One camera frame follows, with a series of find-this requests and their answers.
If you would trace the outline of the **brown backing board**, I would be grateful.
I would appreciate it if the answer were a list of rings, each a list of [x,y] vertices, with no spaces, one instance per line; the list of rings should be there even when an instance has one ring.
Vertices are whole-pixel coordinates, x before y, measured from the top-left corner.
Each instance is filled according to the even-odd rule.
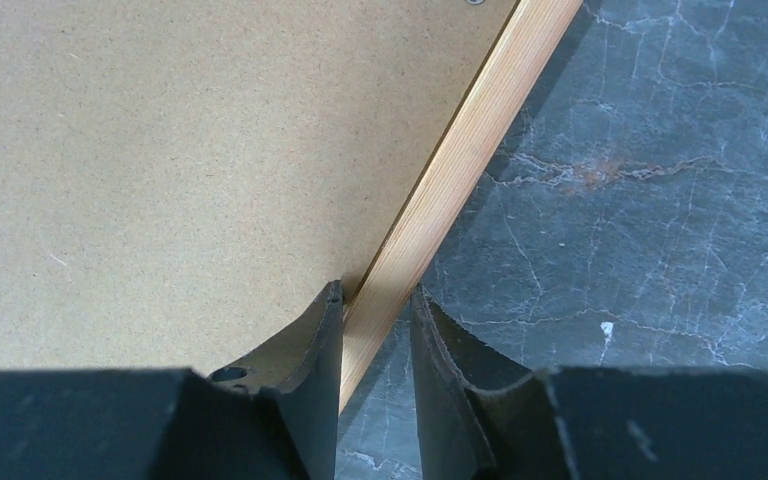
[[[0,368],[209,372],[357,283],[508,1],[0,1]]]

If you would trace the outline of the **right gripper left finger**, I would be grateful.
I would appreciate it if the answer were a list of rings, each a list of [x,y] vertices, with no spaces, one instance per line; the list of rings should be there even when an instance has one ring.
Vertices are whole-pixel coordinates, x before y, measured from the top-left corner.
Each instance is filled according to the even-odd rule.
[[[0,371],[0,479],[330,479],[343,289],[202,376],[189,368]]]

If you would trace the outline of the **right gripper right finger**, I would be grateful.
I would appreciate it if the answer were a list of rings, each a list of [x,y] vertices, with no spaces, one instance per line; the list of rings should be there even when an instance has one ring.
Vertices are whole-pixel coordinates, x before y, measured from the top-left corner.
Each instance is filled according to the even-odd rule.
[[[410,300],[427,479],[768,479],[768,373],[706,367],[531,370]]]

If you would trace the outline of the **yellow wooden picture frame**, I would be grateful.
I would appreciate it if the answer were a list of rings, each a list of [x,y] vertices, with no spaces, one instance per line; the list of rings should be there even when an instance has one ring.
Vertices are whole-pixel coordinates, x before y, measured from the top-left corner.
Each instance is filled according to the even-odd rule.
[[[517,1],[344,314],[345,408],[581,4]]]

